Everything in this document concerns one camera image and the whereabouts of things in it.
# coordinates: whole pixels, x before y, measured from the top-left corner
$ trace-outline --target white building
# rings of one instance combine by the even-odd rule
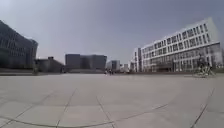
[[[223,48],[217,28],[208,18],[136,48],[133,60],[136,71],[186,71],[197,67],[199,54],[213,67],[223,65]]]

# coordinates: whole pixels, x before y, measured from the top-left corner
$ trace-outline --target office building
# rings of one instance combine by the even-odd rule
[[[107,57],[104,55],[65,55],[65,65],[68,71],[73,69],[104,70],[106,61]]]
[[[135,48],[134,49],[133,63],[134,63],[134,71],[135,72],[141,72],[142,71],[142,53],[141,53],[141,48]]]
[[[47,59],[36,59],[36,66],[40,72],[64,72],[64,65],[55,60],[54,57]]]
[[[223,65],[223,45],[212,18],[207,18],[135,49],[134,66],[145,72],[190,71],[202,55],[215,68]]]
[[[120,70],[120,61],[119,60],[111,60],[107,62],[106,69],[113,70],[113,71],[119,71]]]
[[[33,68],[37,46],[0,20],[0,68]]]

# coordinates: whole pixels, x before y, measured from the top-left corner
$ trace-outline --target paved plaza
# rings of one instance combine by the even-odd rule
[[[0,128],[223,128],[223,78],[0,76]]]

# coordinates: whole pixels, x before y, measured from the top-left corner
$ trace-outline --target tile grout line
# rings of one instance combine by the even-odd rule
[[[52,94],[54,94],[56,91],[53,91],[52,93],[50,93],[49,95],[47,95],[46,97],[44,97],[40,102],[38,102],[37,104],[32,104],[29,108],[27,108],[25,111],[23,111],[22,113],[20,113],[18,116],[16,116],[14,119],[9,120],[7,123],[5,123],[4,125],[2,125],[0,128],[3,128],[4,126],[8,125],[9,123],[11,123],[13,120],[15,120],[16,118],[18,118],[19,116],[21,116],[22,114],[24,114],[25,112],[27,112],[28,110],[30,110],[31,108],[33,108],[34,106],[38,106],[40,103],[42,103],[43,101],[45,101],[49,96],[51,96]]]
[[[59,120],[58,120],[58,122],[57,122],[56,128],[58,128],[58,125],[59,125],[59,123],[60,123],[60,121],[61,121],[61,119],[62,119],[62,117],[63,117],[63,115],[64,115],[64,113],[65,113],[65,111],[66,111],[66,109],[68,108],[68,106],[69,106],[69,104],[70,104],[70,102],[71,102],[71,100],[72,100],[72,97],[74,96],[75,92],[76,92],[76,89],[73,91],[72,95],[70,96],[70,98],[69,98],[69,100],[68,100],[68,103],[66,104],[66,106],[65,106],[65,108],[64,108],[64,110],[63,110],[63,112],[62,112],[62,114],[60,115],[60,118],[59,118]]]
[[[109,121],[109,122],[113,122],[113,123],[114,123],[114,124],[113,124],[113,123],[111,123],[112,128],[115,128],[115,127],[114,127],[114,125],[117,127],[117,125],[116,125],[115,121],[111,121],[110,117],[108,116],[108,114],[107,114],[107,113],[106,113],[106,111],[104,110],[104,107],[103,107],[103,105],[100,103],[100,101],[99,101],[99,99],[98,99],[98,97],[97,97],[97,96],[96,96],[96,100],[97,100],[98,104],[100,105],[101,109],[103,110],[103,113],[106,115],[106,117],[107,117],[108,121]]]

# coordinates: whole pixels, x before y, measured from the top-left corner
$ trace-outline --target building facade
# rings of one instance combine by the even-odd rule
[[[33,68],[37,46],[0,20],[0,68]]]
[[[142,71],[142,52],[141,52],[141,48],[135,48],[134,49],[133,63],[134,63],[134,71],[135,72],[141,72]]]
[[[197,68],[202,55],[210,66],[217,67],[224,63],[223,48],[217,28],[212,18],[208,18],[139,48],[141,52],[137,52],[137,59],[134,55],[134,62],[136,68],[145,72],[190,71]]]
[[[107,57],[104,55],[65,55],[65,65],[68,71],[73,69],[104,70],[106,61]]]
[[[55,60],[54,57],[47,59],[36,59],[36,66],[40,72],[64,72],[64,65]]]
[[[120,61],[119,60],[111,60],[107,62],[106,69],[113,70],[113,71],[119,71],[120,70]]]

